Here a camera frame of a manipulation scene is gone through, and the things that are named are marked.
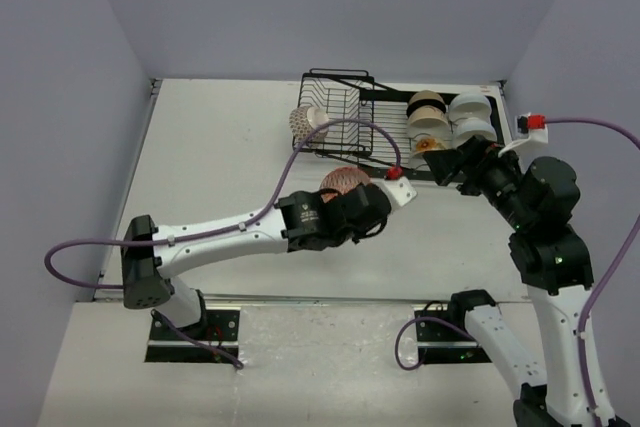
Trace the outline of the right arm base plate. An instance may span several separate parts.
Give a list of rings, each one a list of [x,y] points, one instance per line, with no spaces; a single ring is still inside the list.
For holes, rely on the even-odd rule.
[[[415,333],[422,365],[490,363],[488,355],[477,343],[440,323],[419,321]]]

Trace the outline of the cream bowl orange flower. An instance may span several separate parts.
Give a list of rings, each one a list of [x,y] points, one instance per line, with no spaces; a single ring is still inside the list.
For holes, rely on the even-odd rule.
[[[426,153],[444,151],[450,148],[451,142],[448,139],[441,139],[430,135],[418,136],[411,140],[409,167],[416,170],[427,169],[428,165],[424,159]]]

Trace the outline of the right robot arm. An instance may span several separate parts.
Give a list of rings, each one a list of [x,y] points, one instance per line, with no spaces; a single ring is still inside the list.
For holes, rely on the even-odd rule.
[[[424,159],[438,185],[463,176],[458,191],[484,196],[513,230],[510,257],[535,310],[543,361],[519,342],[484,290],[452,295],[446,327],[456,339],[472,337],[495,365],[514,398],[517,425],[625,425],[599,366],[590,253],[569,223],[580,199],[574,169],[545,156],[521,170],[513,148],[480,136]]]

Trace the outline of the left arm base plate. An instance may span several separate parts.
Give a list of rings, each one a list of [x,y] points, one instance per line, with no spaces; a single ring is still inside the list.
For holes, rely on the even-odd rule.
[[[207,309],[200,324],[177,329],[153,313],[144,361],[238,367],[240,317],[239,309]]]

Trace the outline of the brown patterned bowl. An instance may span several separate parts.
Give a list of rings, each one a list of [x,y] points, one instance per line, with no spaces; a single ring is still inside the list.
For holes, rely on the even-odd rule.
[[[297,147],[316,128],[330,120],[325,110],[317,106],[301,106],[289,115],[289,128],[293,136],[293,146]],[[308,142],[306,148],[320,148],[328,134],[327,128],[317,132]]]

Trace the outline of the red patterned bowl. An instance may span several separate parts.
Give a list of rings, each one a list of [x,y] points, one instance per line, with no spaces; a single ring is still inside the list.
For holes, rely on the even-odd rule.
[[[322,199],[327,203],[337,195],[343,195],[359,184],[367,185],[370,182],[370,177],[357,167],[346,166],[334,169],[324,177],[320,184],[320,190],[323,191]]]

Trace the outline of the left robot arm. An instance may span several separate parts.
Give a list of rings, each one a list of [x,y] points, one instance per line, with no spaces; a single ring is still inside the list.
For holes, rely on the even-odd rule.
[[[297,191],[278,199],[267,214],[249,215],[249,226],[209,238],[120,249],[124,307],[154,309],[187,340],[201,337],[208,316],[201,291],[180,275],[208,264],[258,254],[323,251],[354,243],[384,229],[392,204],[383,190],[360,184],[340,195],[334,189]]]

